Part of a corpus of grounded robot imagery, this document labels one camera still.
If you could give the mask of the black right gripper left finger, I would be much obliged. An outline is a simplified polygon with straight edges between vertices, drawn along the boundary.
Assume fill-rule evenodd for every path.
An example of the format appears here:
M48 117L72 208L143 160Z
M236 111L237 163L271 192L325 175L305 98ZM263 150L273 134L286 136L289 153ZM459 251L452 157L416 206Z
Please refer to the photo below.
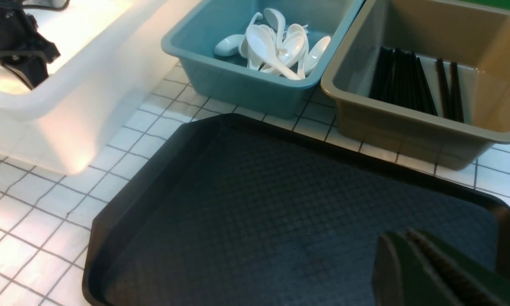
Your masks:
M376 306L462 306L420 249L396 231L376 244L372 271Z

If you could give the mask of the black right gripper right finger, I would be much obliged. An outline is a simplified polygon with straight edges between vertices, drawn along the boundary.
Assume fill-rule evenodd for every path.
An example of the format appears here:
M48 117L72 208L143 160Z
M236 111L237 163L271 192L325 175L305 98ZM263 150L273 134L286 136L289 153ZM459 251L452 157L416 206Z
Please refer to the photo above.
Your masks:
M464 306L510 306L509 280L428 231L409 229L406 236Z

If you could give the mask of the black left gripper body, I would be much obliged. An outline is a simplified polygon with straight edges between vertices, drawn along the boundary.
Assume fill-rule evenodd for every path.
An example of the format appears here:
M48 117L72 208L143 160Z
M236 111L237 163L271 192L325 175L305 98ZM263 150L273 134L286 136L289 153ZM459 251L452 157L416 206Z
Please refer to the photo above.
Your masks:
M26 10L63 11L69 4L68 0L0 0L0 57L54 62L60 52L39 33L37 20Z

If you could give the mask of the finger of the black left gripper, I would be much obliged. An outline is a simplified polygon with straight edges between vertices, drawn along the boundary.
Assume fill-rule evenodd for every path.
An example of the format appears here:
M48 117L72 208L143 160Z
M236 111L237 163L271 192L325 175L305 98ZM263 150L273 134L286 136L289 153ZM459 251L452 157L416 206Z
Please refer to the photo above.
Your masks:
M0 67L17 77L28 89L33 90L48 78L48 57L0 57Z

